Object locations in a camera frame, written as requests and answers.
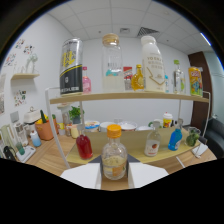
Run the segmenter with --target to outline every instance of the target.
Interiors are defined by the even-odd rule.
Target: green plant
[[[79,106],[78,107],[72,107],[72,110],[69,110],[69,115],[70,115],[70,120],[72,120],[73,118],[77,117],[77,116],[80,116],[81,115],[81,112],[80,112],[80,108]]]

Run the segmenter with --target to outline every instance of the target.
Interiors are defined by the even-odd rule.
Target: blue bottle
[[[183,119],[179,118],[176,125],[176,129],[171,134],[168,148],[172,151],[176,151],[179,148],[179,145],[182,139],[182,133],[181,133],[182,124],[183,124]]]

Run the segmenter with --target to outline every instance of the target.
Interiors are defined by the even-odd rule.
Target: product label
[[[57,128],[58,129],[65,129],[64,123],[57,123]]]
[[[145,57],[143,71],[146,79],[146,90],[164,92],[165,72],[160,54],[151,53]]]
[[[156,140],[147,140],[145,146],[145,155],[155,156],[159,149],[159,141]]]
[[[175,145],[175,149],[178,149],[178,148],[179,148],[179,146],[180,146],[180,142],[181,142],[181,140],[178,141],[178,142],[176,143],[176,145]]]

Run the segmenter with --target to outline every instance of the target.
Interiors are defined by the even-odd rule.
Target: ceiling light
[[[203,33],[201,33],[201,35],[204,37],[204,39],[206,40],[206,42],[208,43],[208,45],[211,46],[211,44],[209,43],[209,41],[207,40],[207,38],[203,35]]]

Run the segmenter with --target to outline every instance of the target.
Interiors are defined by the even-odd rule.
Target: air vent
[[[160,34],[161,33],[159,31],[141,27],[138,32],[137,37],[141,38],[143,36],[149,35],[149,36],[153,36],[155,39],[157,39],[160,36]]]

